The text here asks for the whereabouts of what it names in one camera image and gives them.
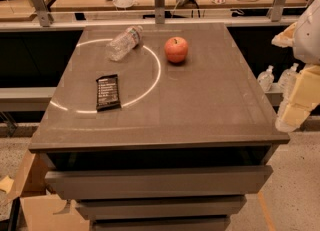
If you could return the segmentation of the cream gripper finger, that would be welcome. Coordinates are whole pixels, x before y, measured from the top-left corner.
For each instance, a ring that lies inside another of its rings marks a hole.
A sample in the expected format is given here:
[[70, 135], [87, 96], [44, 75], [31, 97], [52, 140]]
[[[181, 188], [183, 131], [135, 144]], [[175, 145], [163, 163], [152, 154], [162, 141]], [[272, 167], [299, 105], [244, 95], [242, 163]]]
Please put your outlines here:
[[298, 129], [320, 104], [320, 66], [307, 64], [288, 80], [275, 127], [280, 132]]
[[293, 46], [293, 37], [297, 23], [294, 22], [288, 26], [284, 31], [276, 35], [271, 43], [278, 47], [292, 47]]

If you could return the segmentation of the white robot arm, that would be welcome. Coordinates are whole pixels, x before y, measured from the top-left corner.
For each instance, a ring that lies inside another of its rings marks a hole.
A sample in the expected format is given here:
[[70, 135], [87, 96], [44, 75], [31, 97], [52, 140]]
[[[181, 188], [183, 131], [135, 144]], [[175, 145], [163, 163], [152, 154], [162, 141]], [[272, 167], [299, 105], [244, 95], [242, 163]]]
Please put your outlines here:
[[281, 132], [298, 129], [320, 104], [320, 0], [314, 0], [283, 32], [272, 39], [278, 47], [291, 47], [305, 66], [289, 79], [275, 127]]

